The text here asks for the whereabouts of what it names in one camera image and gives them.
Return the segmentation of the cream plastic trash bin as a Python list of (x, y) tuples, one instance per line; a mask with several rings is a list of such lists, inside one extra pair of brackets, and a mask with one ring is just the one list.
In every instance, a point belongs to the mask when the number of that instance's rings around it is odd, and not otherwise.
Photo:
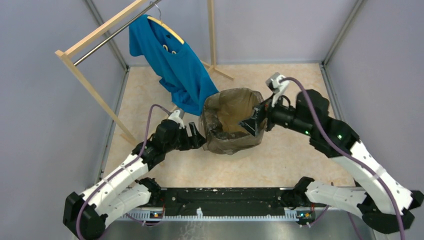
[(228, 154), (218, 155), (217, 159), (220, 161), (238, 161), (238, 160), (250, 158), (254, 152), (255, 151), (253, 149), (246, 149), (243, 151), (238, 151), (231, 155), (228, 155)]

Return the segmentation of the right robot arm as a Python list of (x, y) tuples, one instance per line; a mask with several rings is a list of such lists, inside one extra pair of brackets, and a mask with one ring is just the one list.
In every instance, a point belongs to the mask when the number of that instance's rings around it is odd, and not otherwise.
[(294, 106), (271, 98), (253, 108), (252, 115), (239, 125), (253, 136), (274, 126), (309, 137), (309, 144), (342, 166), (360, 186), (359, 190), (336, 187), (311, 177), (302, 177), (291, 197), (281, 200), (290, 207), (309, 203), (336, 207), (360, 217), (370, 228), (382, 234), (408, 230), (424, 195), (409, 190), (394, 180), (372, 157), (359, 135), (344, 121), (329, 116), (329, 101), (318, 91), (307, 89), (296, 96)]

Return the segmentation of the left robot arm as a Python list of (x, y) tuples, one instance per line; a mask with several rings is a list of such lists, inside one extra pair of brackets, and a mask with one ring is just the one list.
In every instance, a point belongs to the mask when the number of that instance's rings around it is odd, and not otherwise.
[(163, 120), (105, 179), (80, 194), (67, 196), (63, 224), (80, 240), (96, 240), (134, 208), (156, 206), (161, 187), (154, 179), (142, 176), (164, 161), (167, 153), (199, 149), (206, 142), (194, 122), (185, 126), (180, 120)]

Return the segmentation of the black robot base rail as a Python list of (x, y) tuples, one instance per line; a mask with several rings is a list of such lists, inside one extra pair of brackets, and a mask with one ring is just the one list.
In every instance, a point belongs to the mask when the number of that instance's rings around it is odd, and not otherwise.
[(163, 188), (141, 208), (165, 211), (165, 216), (194, 216), (198, 210), (206, 217), (283, 216), (289, 210), (310, 212), (321, 203), (311, 203), (291, 188)]

